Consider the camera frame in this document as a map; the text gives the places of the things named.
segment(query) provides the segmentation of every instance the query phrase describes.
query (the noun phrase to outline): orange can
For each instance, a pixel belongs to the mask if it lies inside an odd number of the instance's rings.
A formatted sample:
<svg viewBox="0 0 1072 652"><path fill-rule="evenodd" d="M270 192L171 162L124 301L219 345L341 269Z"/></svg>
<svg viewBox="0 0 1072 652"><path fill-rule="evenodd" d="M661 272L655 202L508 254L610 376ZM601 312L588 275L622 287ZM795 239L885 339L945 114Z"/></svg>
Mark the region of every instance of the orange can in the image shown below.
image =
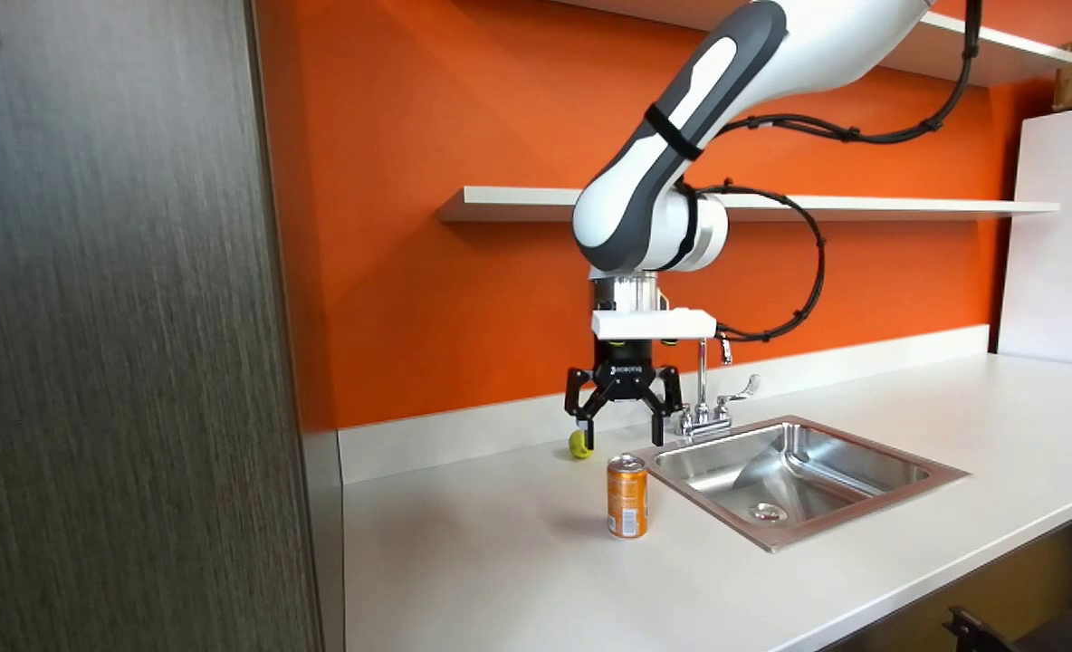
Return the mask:
<svg viewBox="0 0 1072 652"><path fill-rule="evenodd" d="M622 539L650 534L650 472L637 457L610 461L610 529Z"/></svg>

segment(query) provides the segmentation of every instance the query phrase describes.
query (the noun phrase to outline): stainless steel sink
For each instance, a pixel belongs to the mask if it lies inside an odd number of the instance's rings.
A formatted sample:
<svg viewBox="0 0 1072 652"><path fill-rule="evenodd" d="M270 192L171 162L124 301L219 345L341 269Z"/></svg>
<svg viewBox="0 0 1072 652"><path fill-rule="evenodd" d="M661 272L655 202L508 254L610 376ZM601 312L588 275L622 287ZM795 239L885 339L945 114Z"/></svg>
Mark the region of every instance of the stainless steel sink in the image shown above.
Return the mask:
<svg viewBox="0 0 1072 652"><path fill-rule="evenodd" d="M765 551L963 478L957 469L801 417L650 448L642 461L661 481Z"/></svg>

